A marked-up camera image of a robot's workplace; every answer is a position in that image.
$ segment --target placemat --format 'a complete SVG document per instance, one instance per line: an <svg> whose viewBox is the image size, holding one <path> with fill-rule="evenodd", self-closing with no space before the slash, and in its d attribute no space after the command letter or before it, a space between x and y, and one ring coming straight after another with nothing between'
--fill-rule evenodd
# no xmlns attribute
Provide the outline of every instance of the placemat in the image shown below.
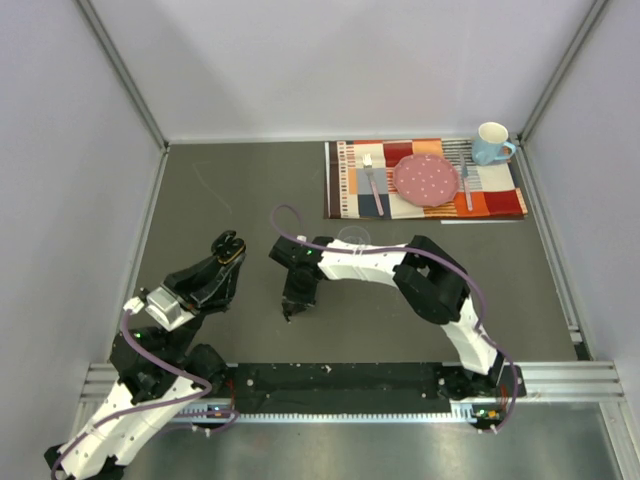
<svg viewBox="0 0 640 480"><path fill-rule="evenodd" d="M476 165L470 139L353 140L327 142L325 218L381 218L378 215L362 156L370 154L373 175L387 219L407 218L514 218L527 214L522 192L515 185L510 162ZM467 209L462 182L453 201L439 207L416 207L404 200L393 185L393 169L413 153L435 153L461 172L459 152L469 172L473 210Z"/></svg>

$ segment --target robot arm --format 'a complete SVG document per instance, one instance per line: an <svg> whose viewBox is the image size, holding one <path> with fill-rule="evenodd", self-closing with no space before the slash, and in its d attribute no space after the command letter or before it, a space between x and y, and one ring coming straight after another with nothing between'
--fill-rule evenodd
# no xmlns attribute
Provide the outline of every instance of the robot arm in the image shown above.
<svg viewBox="0 0 640 480"><path fill-rule="evenodd" d="M331 237L318 237L313 243L353 250L354 253L323 252L284 237L278 239L270 257L289 270L282 298L287 321L290 316L315 305L320 280L355 279L383 283L397 288L418 316L442 327L457 349L470 378L475 374L495 387L504 358L484 340L483 337L487 336L484 329L475 328L478 318L473 300L467 283L459 275L433 260L411 253L363 254L363 251L380 247L350 245ZM427 237L416 235L411 243L397 246L435 254L464 270ZM425 268L429 269L426 276L421 273Z"/></svg>
<svg viewBox="0 0 640 480"><path fill-rule="evenodd" d="M227 231L213 243L211 253L192 267L168 275L154 291L143 291L132 298L124 309L132 313L145 309L160 324L131 331L143 348L180 370L204 378L213 386L211 394L215 394L225 382L224 360L210 345L197 345L189 354L186 352L205 317L229 308L246 256L245 244L235 238L235 232ZM76 480L122 478L124 468L140 448L190 400L132 412L94 427L98 422L114 412L179 400L202 391L192 380L167 372L140 356L122 333L114 339L110 360L118 371L118 380L78 433L86 434L84 439L61 460L77 436L45 453L51 468L58 461L58 472Z"/></svg>

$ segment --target table surface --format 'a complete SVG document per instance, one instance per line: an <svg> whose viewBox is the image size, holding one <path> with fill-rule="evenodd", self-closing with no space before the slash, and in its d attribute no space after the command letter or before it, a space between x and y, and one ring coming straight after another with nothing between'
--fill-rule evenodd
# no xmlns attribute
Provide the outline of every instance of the table surface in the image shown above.
<svg viewBox="0 0 640 480"><path fill-rule="evenodd" d="M483 289L486 329L516 360L576 359L532 215L467 225L325 220L324 152L320 142L172 146L137 286L155 288L168 273L205 258L212 240L234 229L247 243L238 291L231 309L210 316L196 337L227 362L458 360L443 331L384 285L322 282L316 307L287 324L280 305L287 272L268 253L277 240L270 212L288 203L302 213L309 238L337 237L349 225L365 228L375 245L405 243L416 234L432 238ZM302 233L292 217L278 220ZM141 314L133 325L150 322Z"/></svg>
<svg viewBox="0 0 640 480"><path fill-rule="evenodd" d="M622 480L591 405L522 405L500 435L462 424L236 424L152 439L124 480Z"/></svg>

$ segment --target polka dot plate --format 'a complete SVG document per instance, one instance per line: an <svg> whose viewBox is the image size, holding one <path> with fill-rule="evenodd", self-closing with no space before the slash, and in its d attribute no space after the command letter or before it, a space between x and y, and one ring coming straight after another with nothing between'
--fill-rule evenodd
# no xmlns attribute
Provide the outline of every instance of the polka dot plate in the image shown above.
<svg viewBox="0 0 640 480"><path fill-rule="evenodd" d="M414 153L396 165L393 183L400 196L413 205L437 207L453 200L460 189L460 176L441 156Z"/></svg>

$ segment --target mug handle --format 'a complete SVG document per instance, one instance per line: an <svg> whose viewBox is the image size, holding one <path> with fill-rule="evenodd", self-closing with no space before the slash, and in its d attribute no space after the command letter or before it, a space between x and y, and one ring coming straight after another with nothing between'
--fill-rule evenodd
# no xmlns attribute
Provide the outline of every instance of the mug handle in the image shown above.
<svg viewBox="0 0 640 480"><path fill-rule="evenodd" d="M497 156L495 160L508 160L511 157L513 157L513 154L516 153L516 146L513 143L509 143L509 142L504 142L502 144L503 147L507 147L509 150L511 150L511 153L509 155L499 155Z"/></svg>

